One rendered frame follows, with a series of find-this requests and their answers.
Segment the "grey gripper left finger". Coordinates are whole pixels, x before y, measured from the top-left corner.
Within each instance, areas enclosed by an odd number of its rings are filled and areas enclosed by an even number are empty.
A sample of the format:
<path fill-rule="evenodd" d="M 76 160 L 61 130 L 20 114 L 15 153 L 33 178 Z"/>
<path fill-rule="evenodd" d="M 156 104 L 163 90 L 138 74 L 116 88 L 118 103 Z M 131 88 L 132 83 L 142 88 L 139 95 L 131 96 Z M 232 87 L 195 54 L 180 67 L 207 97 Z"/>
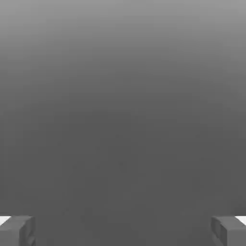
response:
<path fill-rule="evenodd" d="M 35 217 L 0 215 L 0 246 L 36 246 Z"/>

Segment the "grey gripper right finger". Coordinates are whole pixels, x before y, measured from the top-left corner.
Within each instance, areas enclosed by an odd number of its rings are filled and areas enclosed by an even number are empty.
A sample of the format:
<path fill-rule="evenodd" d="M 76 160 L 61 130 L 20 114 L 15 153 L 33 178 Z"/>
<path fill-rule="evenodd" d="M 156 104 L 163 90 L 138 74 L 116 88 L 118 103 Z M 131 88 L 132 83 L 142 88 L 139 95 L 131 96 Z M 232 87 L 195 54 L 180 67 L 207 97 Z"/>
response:
<path fill-rule="evenodd" d="M 246 216 L 213 216 L 210 229 L 215 246 L 246 246 Z"/>

